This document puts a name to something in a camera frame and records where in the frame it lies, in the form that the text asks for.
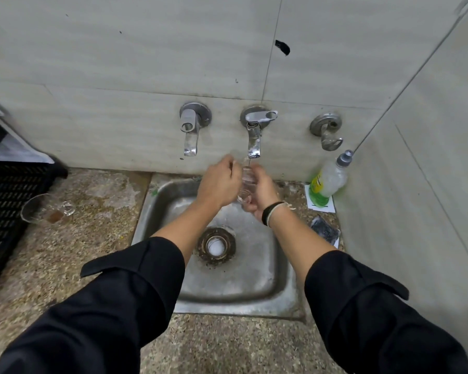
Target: countertop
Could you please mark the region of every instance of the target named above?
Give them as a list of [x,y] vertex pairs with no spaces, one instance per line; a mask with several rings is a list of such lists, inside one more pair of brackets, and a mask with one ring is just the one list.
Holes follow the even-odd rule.
[[[30,225],[0,276],[0,354],[50,305],[91,278],[82,265],[127,247],[139,218],[150,173],[70,169],[51,189],[76,211],[59,225]],[[279,192],[306,223],[303,185],[278,182]],[[307,320],[174,314],[165,333],[142,349],[142,373],[343,373]]]

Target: drain strainer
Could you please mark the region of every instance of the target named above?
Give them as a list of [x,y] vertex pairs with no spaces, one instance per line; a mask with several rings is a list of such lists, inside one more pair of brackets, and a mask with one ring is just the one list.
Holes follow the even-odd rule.
[[236,253],[234,236],[221,227],[208,227],[198,240],[199,256],[210,264],[230,260]]

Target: rolled-up sleeve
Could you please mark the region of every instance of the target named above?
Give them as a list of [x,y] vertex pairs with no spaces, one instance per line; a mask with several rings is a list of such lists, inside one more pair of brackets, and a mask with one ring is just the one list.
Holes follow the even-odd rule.
[[316,260],[305,295],[326,349],[349,373],[468,373],[461,344],[400,299],[406,287],[346,253]]
[[153,237],[85,264],[101,273],[50,307],[0,357],[0,373],[138,373],[140,348],[168,327],[184,279],[175,244]]

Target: wristband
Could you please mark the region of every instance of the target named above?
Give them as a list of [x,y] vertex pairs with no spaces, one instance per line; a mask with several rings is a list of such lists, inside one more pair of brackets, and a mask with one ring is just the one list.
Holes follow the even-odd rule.
[[262,213],[262,223],[265,224],[266,226],[268,226],[268,219],[269,219],[269,216],[272,214],[272,212],[274,211],[274,209],[279,206],[280,204],[282,203],[286,203],[284,201],[279,201],[279,202],[275,202],[273,203],[272,205],[270,206],[267,206],[265,208],[265,210],[263,211]]

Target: dish soap bottle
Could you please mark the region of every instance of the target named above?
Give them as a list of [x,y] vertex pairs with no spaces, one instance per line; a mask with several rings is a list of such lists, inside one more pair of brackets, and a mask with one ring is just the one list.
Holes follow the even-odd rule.
[[335,161],[327,161],[312,180],[308,195],[316,206],[325,206],[329,197],[341,188],[348,178],[346,168],[352,162],[354,152],[346,150]]

